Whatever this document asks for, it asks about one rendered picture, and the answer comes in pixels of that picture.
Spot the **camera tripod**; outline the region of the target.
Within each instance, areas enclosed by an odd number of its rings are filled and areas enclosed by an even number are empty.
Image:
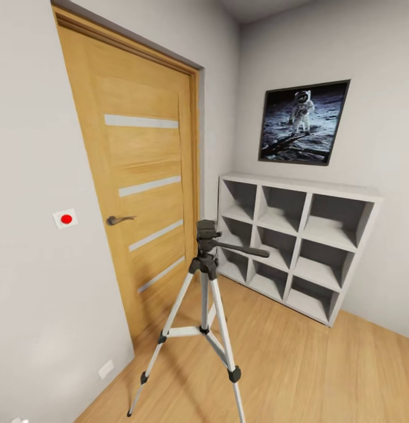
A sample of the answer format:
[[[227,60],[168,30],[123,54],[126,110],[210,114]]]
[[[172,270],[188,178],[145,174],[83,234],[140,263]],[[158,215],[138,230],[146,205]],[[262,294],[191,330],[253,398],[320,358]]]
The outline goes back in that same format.
[[[220,360],[227,368],[229,373],[229,380],[233,384],[234,394],[236,397],[237,409],[239,412],[240,423],[246,423],[244,417],[244,411],[242,406],[242,400],[239,392],[238,381],[241,379],[241,369],[239,366],[235,366],[234,359],[232,356],[232,350],[229,340],[229,333],[226,326],[226,317],[224,316],[222,298],[219,292],[219,286],[217,283],[216,268],[218,267],[218,258],[214,259],[214,255],[209,254],[214,247],[220,246],[228,249],[239,250],[243,253],[251,254],[252,256],[258,256],[263,258],[269,258],[270,252],[265,250],[254,249],[253,247],[241,247],[231,244],[225,244],[217,242],[217,238],[222,236],[222,232],[217,232],[215,229],[216,222],[213,220],[202,220],[197,221],[197,239],[198,242],[198,255],[192,259],[192,263],[189,266],[189,271],[183,282],[179,295],[175,300],[175,304],[171,310],[171,313],[167,319],[165,327],[162,329],[158,336],[158,345],[150,361],[148,369],[140,377],[141,386],[136,395],[131,409],[128,411],[128,418],[131,416],[134,406],[139,398],[139,395],[145,385],[154,361],[160,351],[162,344],[168,337],[184,337],[188,335],[203,335],[209,342],[210,346],[214,349]],[[181,328],[170,328],[172,321],[176,316],[178,308],[184,298],[184,295],[189,287],[190,281],[196,272],[196,269],[200,269],[200,278],[202,283],[202,324],[200,326],[193,327],[181,327]],[[209,299],[209,283],[212,289],[214,304],[208,313],[208,299]],[[223,347],[220,345],[210,328],[213,320],[217,315],[218,323],[220,327],[220,333],[222,335]]]

